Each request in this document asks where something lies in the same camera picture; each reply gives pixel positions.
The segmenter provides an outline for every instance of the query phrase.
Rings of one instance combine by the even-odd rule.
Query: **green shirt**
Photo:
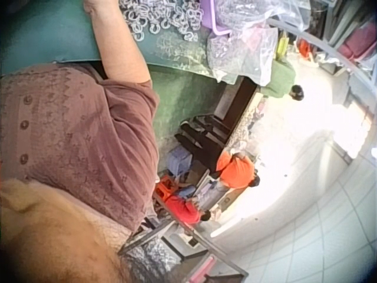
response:
[[[260,93],[265,96],[282,98],[289,94],[295,84],[296,71],[285,58],[272,61],[271,81],[265,87],[260,87]]]

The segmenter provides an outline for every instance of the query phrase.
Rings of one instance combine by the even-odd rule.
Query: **workshop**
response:
[[[1,282],[357,283],[375,0],[4,0]]]

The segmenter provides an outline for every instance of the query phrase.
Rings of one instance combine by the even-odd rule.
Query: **mauve blouse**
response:
[[[132,231],[156,177],[151,83],[48,64],[1,78],[1,178],[66,190]]]

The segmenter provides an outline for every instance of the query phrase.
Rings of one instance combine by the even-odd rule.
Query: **orange shirt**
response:
[[[216,166],[216,171],[221,170],[220,181],[233,189],[243,189],[254,180],[254,163],[247,156],[232,159],[228,152],[223,151]]]

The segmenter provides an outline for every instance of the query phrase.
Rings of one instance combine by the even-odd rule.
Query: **window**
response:
[[[343,106],[339,113],[341,123],[335,129],[333,141],[338,151],[341,148],[343,158],[350,162],[363,146],[373,118],[368,108],[355,100],[354,96],[350,95],[347,102],[348,106]]]

